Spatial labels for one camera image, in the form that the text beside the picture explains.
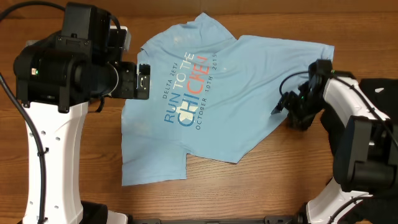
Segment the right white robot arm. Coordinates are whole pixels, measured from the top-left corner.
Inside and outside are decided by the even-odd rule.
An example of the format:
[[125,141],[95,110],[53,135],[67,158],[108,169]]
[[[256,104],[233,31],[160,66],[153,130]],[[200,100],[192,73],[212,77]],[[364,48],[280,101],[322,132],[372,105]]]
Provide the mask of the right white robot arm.
[[292,216],[266,223],[397,221],[397,125],[363,93],[350,72],[318,59],[297,91],[284,92],[274,113],[287,110],[292,129],[305,131],[316,115],[328,132],[333,175],[322,192]]

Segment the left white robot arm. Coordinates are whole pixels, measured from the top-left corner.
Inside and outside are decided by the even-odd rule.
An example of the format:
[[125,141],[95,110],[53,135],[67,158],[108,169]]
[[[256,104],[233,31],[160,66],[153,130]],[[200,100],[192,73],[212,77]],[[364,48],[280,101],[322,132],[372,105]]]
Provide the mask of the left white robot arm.
[[146,100],[150,66],[122,60],[130,34],[110,12],[68,3],[60,31],[26,46],[14,61],[10,99],[25,119],[29,194],[23,223],[131,223],[132,216],[79,191],[81,135],[91,101]]

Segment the light blue printed t-shirt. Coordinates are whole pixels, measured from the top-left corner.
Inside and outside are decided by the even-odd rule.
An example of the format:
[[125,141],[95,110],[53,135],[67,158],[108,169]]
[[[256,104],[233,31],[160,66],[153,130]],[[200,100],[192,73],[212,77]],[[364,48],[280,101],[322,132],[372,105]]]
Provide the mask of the light blue printed t-shirt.
[[255,35],[234,37],[207,14],[149,39],[147,100],[121,115],[122,184],[185,179],[188,155],[237,163],[286,118],[279,88],[304,82],[308,66],[334,46]]

